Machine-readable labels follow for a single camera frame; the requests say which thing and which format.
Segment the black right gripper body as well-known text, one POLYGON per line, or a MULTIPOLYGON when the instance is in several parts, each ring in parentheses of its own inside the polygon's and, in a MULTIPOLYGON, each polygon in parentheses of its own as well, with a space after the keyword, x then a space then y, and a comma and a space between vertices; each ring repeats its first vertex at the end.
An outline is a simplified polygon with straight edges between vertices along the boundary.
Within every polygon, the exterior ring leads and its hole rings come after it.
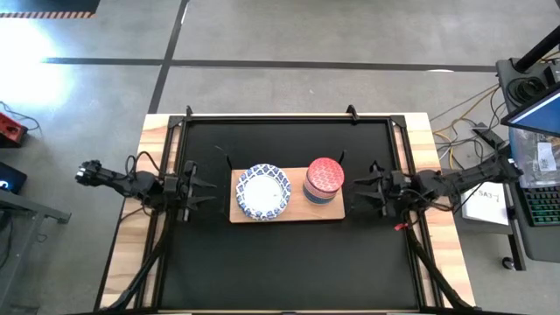
POLYGON ((374 161, 370 168, 373 176, 372 188, 374 205, 380 218, 404 217, 409 209, 410 197, 405 190, 410 180, 401 171, 386 171, 374 161))

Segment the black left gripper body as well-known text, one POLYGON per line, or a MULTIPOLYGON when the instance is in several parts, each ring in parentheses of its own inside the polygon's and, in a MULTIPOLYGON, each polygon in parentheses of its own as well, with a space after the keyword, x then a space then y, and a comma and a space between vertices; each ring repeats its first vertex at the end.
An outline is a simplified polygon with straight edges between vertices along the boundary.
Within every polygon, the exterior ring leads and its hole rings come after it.
POLYGON ((178 176, 167 176, 164 180, 165 211, 176 221, 188 221, 189 214, 196 208, 192 180, 197 168, 194 161, 187 160, 178 176))

